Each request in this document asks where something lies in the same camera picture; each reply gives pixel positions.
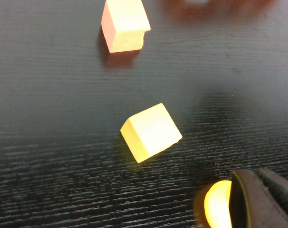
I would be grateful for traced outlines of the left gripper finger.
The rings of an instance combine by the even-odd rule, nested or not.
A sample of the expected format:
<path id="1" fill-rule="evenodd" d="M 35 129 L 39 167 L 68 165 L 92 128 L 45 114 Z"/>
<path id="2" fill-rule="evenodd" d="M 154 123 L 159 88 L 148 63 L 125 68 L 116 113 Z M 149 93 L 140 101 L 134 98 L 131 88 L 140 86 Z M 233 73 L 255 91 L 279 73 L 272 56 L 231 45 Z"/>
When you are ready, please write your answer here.
<path id="1" fill-rule="evenodd" d="M 235 170 L 230 219 L 234 228 L 288 228 L 288 180 L 268 168 Z"/>

